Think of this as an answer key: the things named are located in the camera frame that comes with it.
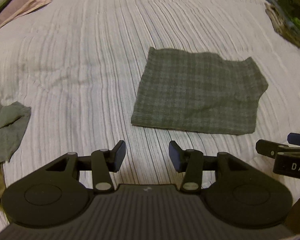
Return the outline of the stack of folded clothes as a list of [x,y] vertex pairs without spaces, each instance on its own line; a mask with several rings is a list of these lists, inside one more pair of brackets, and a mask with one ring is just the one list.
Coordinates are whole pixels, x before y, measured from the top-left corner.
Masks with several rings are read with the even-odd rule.
[[300,48],[300,0],[266,0],[265,6],[275,32]]

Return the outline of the grey plaid garment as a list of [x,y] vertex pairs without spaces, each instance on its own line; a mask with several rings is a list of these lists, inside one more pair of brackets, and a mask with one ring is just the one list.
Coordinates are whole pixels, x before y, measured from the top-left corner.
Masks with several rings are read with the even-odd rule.
[[134,126],[244,135],[255,131],[268,88],[252,58],[150,48],[131,117]]

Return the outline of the dark green grey garment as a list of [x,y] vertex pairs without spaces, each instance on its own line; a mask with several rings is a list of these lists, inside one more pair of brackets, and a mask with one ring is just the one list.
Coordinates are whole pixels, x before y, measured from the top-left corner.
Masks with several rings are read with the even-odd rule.
[[0,103],[0,163],[10,161],[19,148],[31,117],[31,107],[19,102]]

